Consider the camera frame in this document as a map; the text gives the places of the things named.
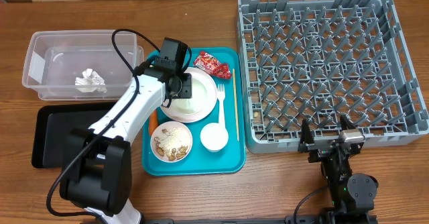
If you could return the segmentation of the red snack wrapper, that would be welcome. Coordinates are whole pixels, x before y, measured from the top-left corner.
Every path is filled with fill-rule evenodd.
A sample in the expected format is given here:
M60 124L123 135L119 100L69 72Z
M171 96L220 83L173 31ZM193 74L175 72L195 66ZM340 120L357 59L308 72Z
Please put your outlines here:
M221 63L217 58L205 51L201 51L197 56L194 61L194 67L197 67L205 73L217 78L229 80L232 77L232 73L227 63Z

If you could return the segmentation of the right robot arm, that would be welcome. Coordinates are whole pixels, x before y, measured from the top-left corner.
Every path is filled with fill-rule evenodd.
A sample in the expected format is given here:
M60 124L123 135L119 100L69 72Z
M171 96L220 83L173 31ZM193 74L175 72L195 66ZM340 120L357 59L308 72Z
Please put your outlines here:
M304 197L296 206L293 222L299 223L298 211L310 197L329 190L332 207L323 208L315 217L306 217L309 223L376 223L377 217L369 215L374 209L374 199L379 183L376 178L354 174L349 158L360 154L365 137L346 115L341 115L341 132L338 138L318 144L314 141L307 120L302 121L298 151L308 153L309 163L320 163L322 175L327 181L323 186Z

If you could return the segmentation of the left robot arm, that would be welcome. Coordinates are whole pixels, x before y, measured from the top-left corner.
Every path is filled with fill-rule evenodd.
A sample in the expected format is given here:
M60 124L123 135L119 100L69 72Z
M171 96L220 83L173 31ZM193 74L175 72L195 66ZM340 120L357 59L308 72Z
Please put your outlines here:
M129 199L131 145L158 107L192 95L192 76L174 63L141 64L113 107L88 129L73 129L66 140L62 172L52 185L62 199L101 223L144 223Z

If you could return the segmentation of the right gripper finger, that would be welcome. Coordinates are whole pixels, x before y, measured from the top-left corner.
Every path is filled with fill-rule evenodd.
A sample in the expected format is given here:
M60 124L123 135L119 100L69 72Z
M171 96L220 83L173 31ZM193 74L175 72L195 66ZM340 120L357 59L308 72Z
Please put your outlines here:
M341 131L357 130L357 128L353 125L351 120L345 114L342 114L340 116L340 125L341 125Z
M309 152L314 147L314 138L312 132L310 131L309 124L306 119L302 121L301 124L301 136L300 143L298 145L298 151L300 153Z

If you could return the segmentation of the white napkin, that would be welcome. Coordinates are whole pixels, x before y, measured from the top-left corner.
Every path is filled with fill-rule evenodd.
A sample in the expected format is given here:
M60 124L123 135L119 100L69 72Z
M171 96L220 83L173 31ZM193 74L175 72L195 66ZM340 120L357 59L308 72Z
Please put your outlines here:
M95 91L106 93L105 80L93 69L87 68L82 72L82 77L75 78L75 85L83 93L92 93Z
M170 107L183 114L193 114L202 109L202 104L206 99L205 86L199 80L192 79L192 97L190 99L174 99Z

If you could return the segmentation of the orange carrot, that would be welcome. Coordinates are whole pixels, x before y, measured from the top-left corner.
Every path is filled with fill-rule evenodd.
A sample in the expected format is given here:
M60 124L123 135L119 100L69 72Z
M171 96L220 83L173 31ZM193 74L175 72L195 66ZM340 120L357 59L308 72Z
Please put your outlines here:
M156 130L157 127L158 127L158 112L154 110L149 116L149 123L148 123L149 136L152 136L153 132Z

